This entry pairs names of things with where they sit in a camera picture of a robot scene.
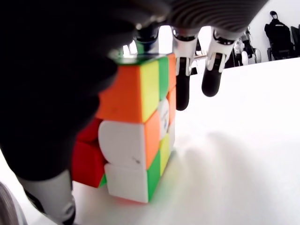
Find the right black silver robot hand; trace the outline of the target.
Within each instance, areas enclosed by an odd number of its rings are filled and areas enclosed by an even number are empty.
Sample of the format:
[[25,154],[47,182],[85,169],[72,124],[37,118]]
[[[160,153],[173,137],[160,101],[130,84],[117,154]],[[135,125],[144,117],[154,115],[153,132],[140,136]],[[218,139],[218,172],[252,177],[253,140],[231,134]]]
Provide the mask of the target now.
[[112,50],[135,31],[211,25],[237,37],[264,0],[3,0],[0,3],[0,149],[31,204],[59,225],[75,220],[76,136],[112,85]]

